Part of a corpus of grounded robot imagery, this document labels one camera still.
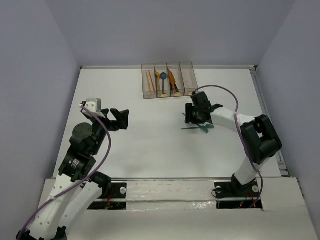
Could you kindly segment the gold knife black handle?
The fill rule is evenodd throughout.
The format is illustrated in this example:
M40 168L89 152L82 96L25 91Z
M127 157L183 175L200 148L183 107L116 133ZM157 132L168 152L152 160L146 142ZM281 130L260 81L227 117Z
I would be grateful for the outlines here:
M175 86L174 86L174 81L171 75L169 75L169 82L170 82L170 95L174 96L175 94Z
M180 91L179 91L179 89L178 89L178 86L177 86L177 84L176 84L176 79L174 78L174 79L172 80L172 82L173 82L172 88L173 88L174 96L175 96L175 97L181 96Z

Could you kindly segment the yellow orange chopstick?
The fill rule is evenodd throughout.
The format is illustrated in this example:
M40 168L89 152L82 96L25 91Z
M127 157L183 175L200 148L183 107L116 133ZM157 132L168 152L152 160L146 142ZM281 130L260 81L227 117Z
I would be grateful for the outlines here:
M151 91L151 86L150 86L150 79L149 79L149 75L148 75L148 71L145 72L146 74L146 79L147 79L147 86L148 86L148 91Z

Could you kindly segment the blue spoon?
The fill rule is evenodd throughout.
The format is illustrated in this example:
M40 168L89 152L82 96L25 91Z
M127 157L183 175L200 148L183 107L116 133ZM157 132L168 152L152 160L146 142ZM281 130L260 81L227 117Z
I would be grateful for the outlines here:
M162 94L165 94L165 80L167 79L167 74L165 72L162 72L160 74L160 78L162 80Z

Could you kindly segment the orange chopstick long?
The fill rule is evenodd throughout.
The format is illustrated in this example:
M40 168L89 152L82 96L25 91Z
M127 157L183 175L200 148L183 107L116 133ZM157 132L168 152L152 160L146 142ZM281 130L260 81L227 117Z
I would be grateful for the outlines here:
M148 75L149 75L149 78L150 78L150 81L151 81L151 85L152 85L153 91L156 92L155 84L154 84L154 81L153 81L153 78L152 78L150 70L148 70Z

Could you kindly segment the yellow orange spoon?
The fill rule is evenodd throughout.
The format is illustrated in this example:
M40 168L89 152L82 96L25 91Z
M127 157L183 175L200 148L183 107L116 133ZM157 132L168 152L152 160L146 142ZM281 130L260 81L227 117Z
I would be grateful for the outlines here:
M161 90L161 86L160 86L160 73L159 72L155 72L156 75L156 84L157 84L157 90L160 91Z

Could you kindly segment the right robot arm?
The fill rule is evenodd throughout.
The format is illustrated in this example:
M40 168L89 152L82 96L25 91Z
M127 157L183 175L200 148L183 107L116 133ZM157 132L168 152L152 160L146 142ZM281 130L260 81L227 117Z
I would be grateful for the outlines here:
M217 199L243 198L257 186L262 166L282 149L282 142L267 115L247 116L221 104L211 104L205 92L193 92L192 102L185 105L186 124L209 123L239 135L245 152L239 169L231 180L220 182L212 191Z

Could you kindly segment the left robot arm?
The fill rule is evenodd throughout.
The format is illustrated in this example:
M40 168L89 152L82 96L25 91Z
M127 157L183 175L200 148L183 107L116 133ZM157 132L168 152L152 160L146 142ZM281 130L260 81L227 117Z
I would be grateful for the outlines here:
M98 198L114 196L112 179L94 168L94 156L110 132L126 130L129 110L101 109L93 102L80 105L91 123L79 123L72 131L70 147L46 202L18 232L18 240L66 240L72 227Z

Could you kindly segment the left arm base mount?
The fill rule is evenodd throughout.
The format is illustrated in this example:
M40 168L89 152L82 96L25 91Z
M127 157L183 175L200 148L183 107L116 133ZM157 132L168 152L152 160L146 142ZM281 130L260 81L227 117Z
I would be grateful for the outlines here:
M110 190L103 192L87 209L88 210L126 210L127 183L112 182Z

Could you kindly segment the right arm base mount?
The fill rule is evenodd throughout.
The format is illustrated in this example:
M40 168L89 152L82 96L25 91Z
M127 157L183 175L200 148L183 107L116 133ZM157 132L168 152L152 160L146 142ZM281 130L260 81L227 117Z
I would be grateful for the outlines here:
M232 186L231 181L214 183L211 195L216 201L218 210L263 209L260 188L256 180L247 185L239 185L240 189L234 189Z

